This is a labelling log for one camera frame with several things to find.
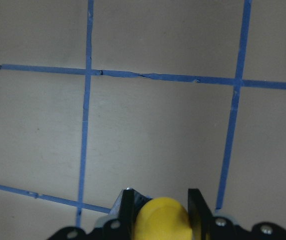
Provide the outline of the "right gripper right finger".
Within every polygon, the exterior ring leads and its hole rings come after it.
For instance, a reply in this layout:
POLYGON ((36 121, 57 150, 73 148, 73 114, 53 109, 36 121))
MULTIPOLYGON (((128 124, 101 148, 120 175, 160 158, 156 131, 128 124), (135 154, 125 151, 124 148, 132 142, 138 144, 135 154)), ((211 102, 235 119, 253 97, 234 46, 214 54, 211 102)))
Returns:
POLYGON ((223 216, 214 216, 197 188, 188 189, 188 215, 195 240, 235 240, 233 223, 223 216))

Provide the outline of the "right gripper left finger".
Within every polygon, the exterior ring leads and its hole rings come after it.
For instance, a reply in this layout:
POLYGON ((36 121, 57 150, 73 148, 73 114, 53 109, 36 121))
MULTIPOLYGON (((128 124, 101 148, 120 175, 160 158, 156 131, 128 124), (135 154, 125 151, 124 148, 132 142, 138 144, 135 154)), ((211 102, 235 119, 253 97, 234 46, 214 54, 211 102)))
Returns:
POLYGON ((101 217, 95 223, 94 240, 131 240, 133 238, 134 190, 122 191, 118 212, 101 217))

